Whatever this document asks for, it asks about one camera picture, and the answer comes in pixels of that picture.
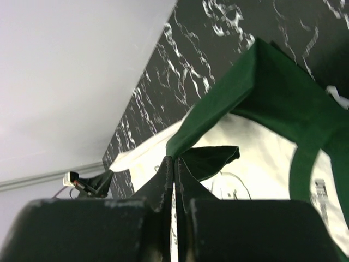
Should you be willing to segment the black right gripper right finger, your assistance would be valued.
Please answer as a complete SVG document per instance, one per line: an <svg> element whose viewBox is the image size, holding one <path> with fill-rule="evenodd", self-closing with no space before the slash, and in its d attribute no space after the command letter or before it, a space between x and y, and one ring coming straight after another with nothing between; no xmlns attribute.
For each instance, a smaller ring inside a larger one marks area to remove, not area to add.
<svg viewBox="0 0 349 262"><path fill-rule="evenodd" d="M220 200L174 163L180 261L340 261L317 211L294 200Z"/></svg>

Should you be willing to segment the cream and green t-shirt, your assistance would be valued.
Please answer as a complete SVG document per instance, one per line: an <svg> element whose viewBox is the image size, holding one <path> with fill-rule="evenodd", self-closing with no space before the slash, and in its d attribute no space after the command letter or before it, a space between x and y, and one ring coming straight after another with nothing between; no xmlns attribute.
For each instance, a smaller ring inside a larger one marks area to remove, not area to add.
<svg viewBox="0 0 349 262"><path fill-rule="evenodd" d="M348 111L275 47L256 40L178 122L111 164L135 189L182 157L218 198L309 202L348 254Z"/></svg>

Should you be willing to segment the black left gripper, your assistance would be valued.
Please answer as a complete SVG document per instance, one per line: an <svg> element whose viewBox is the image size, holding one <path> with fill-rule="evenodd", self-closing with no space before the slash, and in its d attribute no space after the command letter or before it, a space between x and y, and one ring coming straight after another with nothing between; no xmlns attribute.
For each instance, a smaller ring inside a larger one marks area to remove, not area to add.
<svg viewBox="0 0 349 262"><path fill-rule="evenodd" d="M113 178L113 171L109 170L91 178L76 177L77 198L106 198Z"/></svg>

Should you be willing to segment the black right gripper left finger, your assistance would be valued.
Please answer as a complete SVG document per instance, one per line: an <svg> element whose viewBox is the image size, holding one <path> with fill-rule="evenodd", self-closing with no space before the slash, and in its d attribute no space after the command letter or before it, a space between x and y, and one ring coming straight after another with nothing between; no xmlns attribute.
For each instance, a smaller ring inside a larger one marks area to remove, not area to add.
<svg viewBox="0 0 349 262"><path fill-rule="evenodd" d="M126 199L37 199L5 239L6 261L170 261L173 161Z"/></svg>

